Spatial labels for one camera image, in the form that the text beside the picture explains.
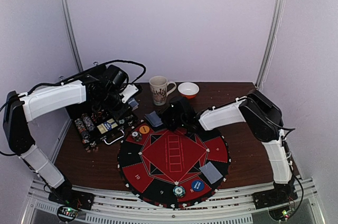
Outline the blue playing card deck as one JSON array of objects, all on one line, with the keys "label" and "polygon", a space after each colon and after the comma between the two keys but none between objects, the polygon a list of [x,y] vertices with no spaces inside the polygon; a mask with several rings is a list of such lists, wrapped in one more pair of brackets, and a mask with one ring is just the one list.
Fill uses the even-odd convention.
[{"label": "blue playing card deck", "polygon": [[132,108],[132,111],[136,110],[139,106],[139,103],[136,101],[135,98],[129,98],[128,104]]}]

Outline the orange big blind button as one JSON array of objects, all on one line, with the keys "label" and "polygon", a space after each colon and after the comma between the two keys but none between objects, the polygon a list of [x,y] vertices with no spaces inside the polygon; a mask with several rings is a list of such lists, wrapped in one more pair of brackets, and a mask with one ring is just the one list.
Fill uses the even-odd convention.
[{"label": "orange big blind button", "polygon": [[148,134],[150,132],[150,127],[147,126],[147,125],[142,125],[140,128],[139,128],[139,132],[141,134]]}]

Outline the poker chip stack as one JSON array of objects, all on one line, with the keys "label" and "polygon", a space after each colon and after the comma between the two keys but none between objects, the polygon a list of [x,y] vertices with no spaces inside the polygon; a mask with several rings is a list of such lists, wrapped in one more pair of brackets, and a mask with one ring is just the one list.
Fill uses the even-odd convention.
[{"label": "poker chip stack", "polygon": [[137,131],[133,131],[131,133],[131,137],[134,141],[136,142],[140,142],[142,140],[142,134],[140,132],[137,132]]},{"label": "poker chip stack", "polygon": [[177,197],[177,198],[183,198],[185,196],[185,188],[181,185],[176,185],[173,188],[173,194]]}]

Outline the blue small blind button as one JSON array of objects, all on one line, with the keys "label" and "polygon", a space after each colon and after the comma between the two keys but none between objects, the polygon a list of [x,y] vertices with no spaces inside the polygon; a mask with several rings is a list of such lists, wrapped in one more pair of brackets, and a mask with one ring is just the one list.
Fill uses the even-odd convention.
[{"label": "blue small blind button", "polygon": [[191,189],[194,192],[200,192],[204,190],[204,182],[202,180],[194,180],[191,183]]}]

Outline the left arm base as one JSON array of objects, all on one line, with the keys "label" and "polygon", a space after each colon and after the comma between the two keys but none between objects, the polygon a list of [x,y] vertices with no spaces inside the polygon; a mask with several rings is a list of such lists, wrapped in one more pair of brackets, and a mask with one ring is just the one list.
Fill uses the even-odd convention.
[{"label": "left arm base", "polygon": [[94,194],[73,190],[71,188],[55,189],[49,185],[48,200],[60,204],[57,208],[57,217],[60,221],[69,223],[74,221],[83,210],[91,210],[94,201]]}]

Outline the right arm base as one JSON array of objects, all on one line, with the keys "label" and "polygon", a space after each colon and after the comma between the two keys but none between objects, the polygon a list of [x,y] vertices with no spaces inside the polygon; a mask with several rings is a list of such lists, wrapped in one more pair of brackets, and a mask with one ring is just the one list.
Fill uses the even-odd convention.
[{"label": "right arm base", "polygon": [[298,199],[296,191],[288,194],[286,191],[271,189],[255,192],[252,195],[256,209],[268,208],[269,216],[275,221],[287,221],[296,209],[295,200]]}]

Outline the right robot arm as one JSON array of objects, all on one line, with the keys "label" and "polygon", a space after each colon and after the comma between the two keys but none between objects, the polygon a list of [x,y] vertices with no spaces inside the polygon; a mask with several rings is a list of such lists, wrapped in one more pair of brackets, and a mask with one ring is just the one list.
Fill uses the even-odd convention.
[{"label": "right robot arm", "polygon": [[175,131],[185,127],[190,131],[211,131],[219,127],[246,123],[253,136],[262,142],[273,170],[274,188],[271,199],[283,203],[291,195],[294,174],[286,139],[293,128],[284,126],[282,112],[259,90],[219,107],[211,107],[197,113],[188,99],[175,97],[159,112],[165,127]]}]

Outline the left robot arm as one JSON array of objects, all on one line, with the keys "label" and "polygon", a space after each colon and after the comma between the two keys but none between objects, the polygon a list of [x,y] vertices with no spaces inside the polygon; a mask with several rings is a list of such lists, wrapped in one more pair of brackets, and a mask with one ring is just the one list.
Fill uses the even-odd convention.
[{"label": "left robot arm", "polygon": [[39,83],[28,92],[7,94],[3,129],[12,155],[22,158],[35,173],[55,190],[55,196],[65,205],[76,200],[72,184],[49,158],[37,147],[28,123],[52,111],[88,102],[107,108],[121,116],[129,108],[128,101],[142,90],[128,74],[111,60],[57,83]]}]

